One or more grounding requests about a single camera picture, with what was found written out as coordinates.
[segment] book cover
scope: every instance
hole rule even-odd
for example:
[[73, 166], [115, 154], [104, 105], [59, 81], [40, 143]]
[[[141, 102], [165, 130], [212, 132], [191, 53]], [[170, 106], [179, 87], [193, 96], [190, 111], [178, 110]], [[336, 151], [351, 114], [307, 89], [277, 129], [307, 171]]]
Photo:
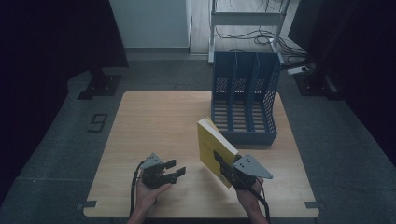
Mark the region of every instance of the book cover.
[[197, 128], [201, 162], [209, 168], [227, 188], [230, 188], [230, 182], [228, 182], [220, 172], [220, 164], [214, 157], [214, 150], [216, 150], [230, 166], [233, 166], [238, 150], [223, 137], [210, 118], [200, 119], [197, 122]]

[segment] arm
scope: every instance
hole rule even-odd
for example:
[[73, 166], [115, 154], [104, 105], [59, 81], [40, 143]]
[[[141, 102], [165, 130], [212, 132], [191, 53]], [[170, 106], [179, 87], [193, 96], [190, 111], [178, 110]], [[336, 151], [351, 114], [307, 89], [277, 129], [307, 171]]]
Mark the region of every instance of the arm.
[[154, 205], [158, 195], [171, 188], [171, 184], [165, 184], [158, 189], [149, 189], [143, 184], [140, 172], [139, 179], [136, 183], [136, 206], [132, 212], [127, 224], [141, 224], [144, 222], [147, 213], [152, 205]]
[[[253, 186], [257, 192], [260, 192], [262, 189], [261, 182], [262, 179], [260, 182], [259, 180], [256, 180], [256, 183]], [[268, 224], [267, 219], [264, 217], [262, 210], [260, 209], [259, 200], [253, 194], [245, 189], [237, 189], [236, 196], [238, 201], [242, 204], [242, 207], [244, 207], [245, 211], [247, 212], [252, 224]]]

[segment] plastic file rack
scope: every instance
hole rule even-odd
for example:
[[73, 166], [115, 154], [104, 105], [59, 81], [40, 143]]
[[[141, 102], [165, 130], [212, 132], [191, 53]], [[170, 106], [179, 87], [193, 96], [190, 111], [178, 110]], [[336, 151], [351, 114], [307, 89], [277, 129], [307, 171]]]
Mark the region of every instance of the plastic file rack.
[[237, 145], [272, 145], [280, 73], [276, 53], [215, 52], [211, 118]]

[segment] white wall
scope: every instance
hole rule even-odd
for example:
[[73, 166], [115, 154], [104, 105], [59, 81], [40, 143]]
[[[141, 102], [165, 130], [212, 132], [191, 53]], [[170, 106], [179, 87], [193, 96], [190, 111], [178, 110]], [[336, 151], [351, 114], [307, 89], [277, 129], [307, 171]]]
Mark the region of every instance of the white wall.
[[190, 0], [110, 0], [125, 48], [188, 48]]

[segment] yellow book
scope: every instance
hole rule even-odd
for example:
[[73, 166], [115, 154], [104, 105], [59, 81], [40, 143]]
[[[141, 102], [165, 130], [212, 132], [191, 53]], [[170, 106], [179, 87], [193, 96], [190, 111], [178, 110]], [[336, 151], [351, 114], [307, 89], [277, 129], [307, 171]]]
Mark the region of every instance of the yellow book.
[[216, 150], [230, 166], [233, 166], [238, 150], [223, 137], [210, 118], [200, 119], [197, 123], [197, 127], [201, 162], [203, 162], [204, 165], [227, 186], [227, 188], [230, 188], [230, 182], [220, 172], [220, 164], [215, 159], [214, 150]]

